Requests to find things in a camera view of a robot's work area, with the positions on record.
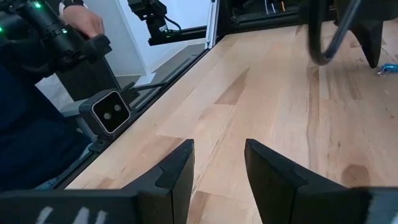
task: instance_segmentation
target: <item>black cable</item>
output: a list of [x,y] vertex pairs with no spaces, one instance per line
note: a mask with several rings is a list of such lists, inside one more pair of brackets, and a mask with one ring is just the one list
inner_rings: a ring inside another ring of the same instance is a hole
[[325,0],[309,1],[309,20],[308,20],[308,51],[311,59],[317,65],[326,65],[336,55],[344,36],[351,27],[352,21],[361,5],[362,0],[351,0],[342,20],[339,22],[338,29],[330,42],[329,47],[322,52],[321,31],[322,22],[325,18]]
[[163,16],[165,20],[171,22],[172,24],[174,24],[176,27],[178,27],[178,32],[173,33],[172,35],[179,35],[181,33],[181,27],[178,23],[174,22],[173,20],[169,19],[166,15]]

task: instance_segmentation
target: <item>wooden floor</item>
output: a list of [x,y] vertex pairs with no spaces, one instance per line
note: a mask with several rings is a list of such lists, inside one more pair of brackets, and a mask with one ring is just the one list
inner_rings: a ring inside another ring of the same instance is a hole
[[[336,28],[323,28],[328,42]],[[398,62],[398,21],[383,38],[380,65]],[[69,188],[121,188],[186,138],[196,158],[188,223],[261,222],[246,138],[348,187],[398,185],[398,76],[376,72],[351,33],[321,68],[306,27],[229,35]]]

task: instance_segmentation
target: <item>person's hand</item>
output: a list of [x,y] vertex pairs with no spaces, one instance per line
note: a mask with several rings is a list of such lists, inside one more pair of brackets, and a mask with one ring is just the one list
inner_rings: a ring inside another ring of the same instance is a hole
[[63,10],[63,21],[93,38],[104,34],[104,24],[100,16],[84,6],[69,6]]

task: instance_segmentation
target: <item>person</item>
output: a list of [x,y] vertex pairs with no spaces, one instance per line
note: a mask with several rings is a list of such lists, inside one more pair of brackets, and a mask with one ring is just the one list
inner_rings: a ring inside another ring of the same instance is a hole
[[[102,19],[81,0],[64,0],[59,9],[66,24],[88,37],[104,33]],[[31,65],[45,58],[39,57],[44,52],[39,45],[21,51]],[[23,70],[10,55],[9,47],[0,47],[0,192],[51,187],[88,151],[90,140],[68,127],[35,87],[42,77]]]

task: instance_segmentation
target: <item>green led light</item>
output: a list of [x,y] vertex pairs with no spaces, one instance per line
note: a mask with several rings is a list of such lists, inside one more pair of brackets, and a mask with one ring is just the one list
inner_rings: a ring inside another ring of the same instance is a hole
[[35,4],[35,7],[40,9],[42,7],[42,5],[38,2],[33,2],[33,4]]

